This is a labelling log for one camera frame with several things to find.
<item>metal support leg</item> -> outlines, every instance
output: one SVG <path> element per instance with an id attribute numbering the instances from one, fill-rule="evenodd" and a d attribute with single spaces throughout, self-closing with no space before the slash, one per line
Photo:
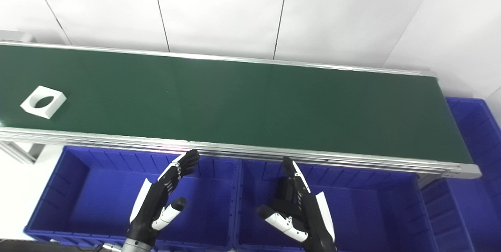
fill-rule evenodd
<path id="1" fill-rule="evenodd" d="M 419 177 L 417 184 L 419 185 L 419 188 L 424 188 L 427 186 L 429 183 L 433 182 L 436 179 L 440 179 L 442 176 L 437 175 L 437 174 L 418 174 Z"/>
<path id="2" fill-rule="evenodd" d="M 44 144 L 33 144 L 30 150 L 26 152 L 15 142 L 0 141 L 0 149 L 23 164 L 34 164 L 44 147 Z"/>

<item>blue storage crate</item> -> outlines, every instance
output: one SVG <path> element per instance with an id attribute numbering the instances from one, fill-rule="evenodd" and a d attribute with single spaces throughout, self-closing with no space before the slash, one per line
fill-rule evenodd
<path id="1" fill-rule="evenodd" d="M 423 189 L 441 252 L 501 251 L 501 131 L 485 101 L 448 97 L 471 158 L 474 180 L 440 179 Z"/>
<path id="2" fill-rule="evenodd" d="M 25 233 L 66 245 L 123 245 L 143 181 L 155 181 L 177 155 L 65 147 Z M 228 251 L 241 161 L 202 157 L 169 197 L 186 208 L 159 234 L 170 251 Z"/>
<path id="3" fill-rule="evenodd" d="M 312 193 L 324 191 L 336 246 L 345 252 L 436 252 L 414 174 L 299 165 Z M 235 249 L 298 252 L 300 244 L 256 215 L 283 176 L 278 162 L 243 161 Z"/>

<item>black fingertip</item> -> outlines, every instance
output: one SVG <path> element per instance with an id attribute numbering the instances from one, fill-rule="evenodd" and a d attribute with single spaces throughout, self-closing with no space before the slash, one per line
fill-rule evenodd
<path id="1" fill-rule="evenodd" d="M 186 207 L 186 198 L 177 197 L 176 199 L 174 199 L 174 201 L 170 205 L 175 210 L 182 211 Z"/>
<path id="2" fill-rule="evenodd" d="M 286 175 L 288 175 L 289 177 L 294 177 L 294 173 L 296 172 L 296 170 L 290 157 L 283 156 L 282 166 L 283 166 L 283 171 L 286 173 Z"/>
<path id="3" fill-rule="evenodd" d="M 198 157 L 200 157 L 200 154 L 198 153 L 198 150 L 191 149 L 191 150 L 186 151 L 186 156 L 187 157 L 191 157 L 191 156 L 198 156 Z"/>
<path id="4" fill-rule="evenodd" d="M 275 211 L 271 208 L 269 208 L 266 205 L 261 205 L 259 208 L 256 210 L 256 213 L 258 214 L 259 217 L 262 219 L 267 219 L 271 215 L 275 214 Z"/>
<path id="5" fill-rule="evenodd" d="M 193 174 L 193 172 L 195 172 L 195 169 L 193 169 L 193 168 L 187 168 L 186 170 L 184 170 L 181 173 L 181 177 L 184 177 L 184 176 L 189 175 L 189 174 Z"/>

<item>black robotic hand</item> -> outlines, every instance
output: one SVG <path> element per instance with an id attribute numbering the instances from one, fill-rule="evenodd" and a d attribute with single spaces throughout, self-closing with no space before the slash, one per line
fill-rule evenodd
<path id="1" fill-rule="evenodd" d="M 200 154 L 193 149 L 181 154 L 165 168 L 155 183 L 145 179 L 130 216 L 130 226 L 122 252 L 150 252 L 158 231 L 166 227 L 186 205 L 186 199 L 176 198 L 166 205 L 179 179 L 195 171 Z"/>
<path id="2" fill-rule="evenodd" d="M 313 195 L 297 164 L 282 161 L 287 177 L 279 180 L 277 194 L 258 215 L 286 236 L 303 244 L 306 252 L 336 252 L 334 229 L 323 192 Z"/>

